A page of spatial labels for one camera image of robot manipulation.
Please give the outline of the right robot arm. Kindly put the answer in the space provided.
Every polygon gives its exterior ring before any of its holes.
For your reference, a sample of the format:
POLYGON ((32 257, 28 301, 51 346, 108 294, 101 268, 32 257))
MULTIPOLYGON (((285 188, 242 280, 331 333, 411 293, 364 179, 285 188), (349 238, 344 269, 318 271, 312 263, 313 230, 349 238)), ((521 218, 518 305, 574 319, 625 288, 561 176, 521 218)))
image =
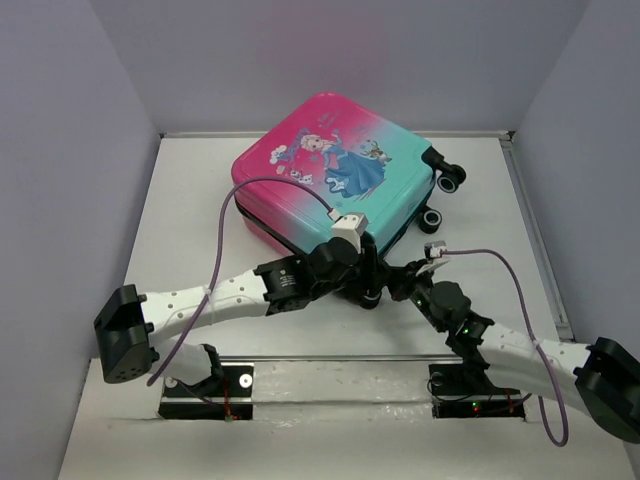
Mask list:
POLYGON ((639 361, 617 341, 592 344, 535 339, 482 316, 460 285, 433 281, 422 260, 388 270, 395 301, 409 301, 448 349, 496 388, 520 390, 591 418, 608 434, 639 441, 639 361))

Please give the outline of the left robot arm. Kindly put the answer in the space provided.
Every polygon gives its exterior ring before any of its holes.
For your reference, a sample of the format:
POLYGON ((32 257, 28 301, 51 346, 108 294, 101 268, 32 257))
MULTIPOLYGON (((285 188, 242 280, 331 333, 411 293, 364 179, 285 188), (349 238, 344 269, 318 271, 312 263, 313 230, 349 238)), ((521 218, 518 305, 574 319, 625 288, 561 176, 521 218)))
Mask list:
POLYGON ((190 331, 302 310, 334 292, 372 308, 381 266, 374 243, 355 248, 333 238, 309 254, 261 264, 213 287, 142 294, 133 284, 121 286, 94 320, 103 380, 122 384, 150 374, 211 388, 224 376, 217 350, 188 344, 190 331))

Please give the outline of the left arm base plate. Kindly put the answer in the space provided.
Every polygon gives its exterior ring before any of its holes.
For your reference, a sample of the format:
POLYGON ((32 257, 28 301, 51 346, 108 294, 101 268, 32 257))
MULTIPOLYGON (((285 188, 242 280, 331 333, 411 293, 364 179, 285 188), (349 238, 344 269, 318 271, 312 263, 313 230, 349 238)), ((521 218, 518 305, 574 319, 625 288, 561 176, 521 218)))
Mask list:
POLYGON ((250 421, 253 419, 255 364, 223 362, 224 378, 206 386, 166 379, 157 409, 164 420, 250 421))

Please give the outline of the pink and teal suitcase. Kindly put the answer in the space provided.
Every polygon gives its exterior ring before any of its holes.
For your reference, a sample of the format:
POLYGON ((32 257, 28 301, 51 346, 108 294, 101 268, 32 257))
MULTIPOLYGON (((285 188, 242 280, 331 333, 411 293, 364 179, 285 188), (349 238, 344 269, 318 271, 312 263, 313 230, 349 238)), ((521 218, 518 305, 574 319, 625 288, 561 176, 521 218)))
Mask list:
POLYGON ((329 207, 364 214, 376 268, 412 223, 427 234, 439 229, 432 192, 456 192, 467 174, 429 140, 342 95, 319 93, 241 154, 231 177, 246 226, 285 255, 330 239, 329 207))

